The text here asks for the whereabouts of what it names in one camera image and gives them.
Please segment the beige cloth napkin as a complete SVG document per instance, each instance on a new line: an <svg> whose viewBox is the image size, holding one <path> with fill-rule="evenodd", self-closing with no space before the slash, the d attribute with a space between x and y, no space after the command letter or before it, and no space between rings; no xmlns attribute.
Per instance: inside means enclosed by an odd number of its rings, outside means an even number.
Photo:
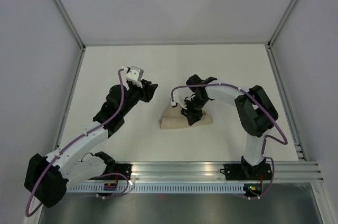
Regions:
<svg viewBox="0 0 338 224"><path fill-rule="evenodd" d="M199 127L204 125L210 125L213 123L213 118L210 114L202 110L202 118L195 122L193 125L188 124L188 119L181 114L181 110L185 110L186 105L182 99L179 99L176 103L176 107L168 105L159 119L159 128L161 130L166 129L183 129L190 127Z"/></svg>

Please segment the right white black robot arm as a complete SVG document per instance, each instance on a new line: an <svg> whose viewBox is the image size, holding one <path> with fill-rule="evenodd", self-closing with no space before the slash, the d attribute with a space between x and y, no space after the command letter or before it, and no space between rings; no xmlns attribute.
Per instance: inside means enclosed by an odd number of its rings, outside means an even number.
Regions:
<svg viewBox="0 0 338 224"><path fill-rule="evenodd" d="M208 101L218 100L233 105L237 109L240 124L247 133L239 173L245 180L271 179L271 166L266 163L261 151L265 148L264 136L273 128L278 112L264 89L255 85L242 93L234 87L223 86L215 77L203 80L197 74L189 77L186 84L193 92L193 97L185 99L181 109L188 125L195 125L202 120L202 108Z"/></svg>

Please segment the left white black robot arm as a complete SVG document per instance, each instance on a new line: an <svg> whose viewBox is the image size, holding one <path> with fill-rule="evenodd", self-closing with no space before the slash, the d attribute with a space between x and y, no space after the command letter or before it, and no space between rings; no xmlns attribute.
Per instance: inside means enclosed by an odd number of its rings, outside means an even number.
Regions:
<svg viewBox="0 0 338 224"><path fill-rule="evenodd" d="M131 109L140 101L150 102L158 87L144 79L126 82L126 86L120 83L110 88L101 109L82 134L63 148L30 158L24 187L30 191L31 199L37 198L41 205L50 208L74 185L99 176L109 180L115 175L115 160L104 152L85 162L80 162L80 158L116 133Z"/></svg>

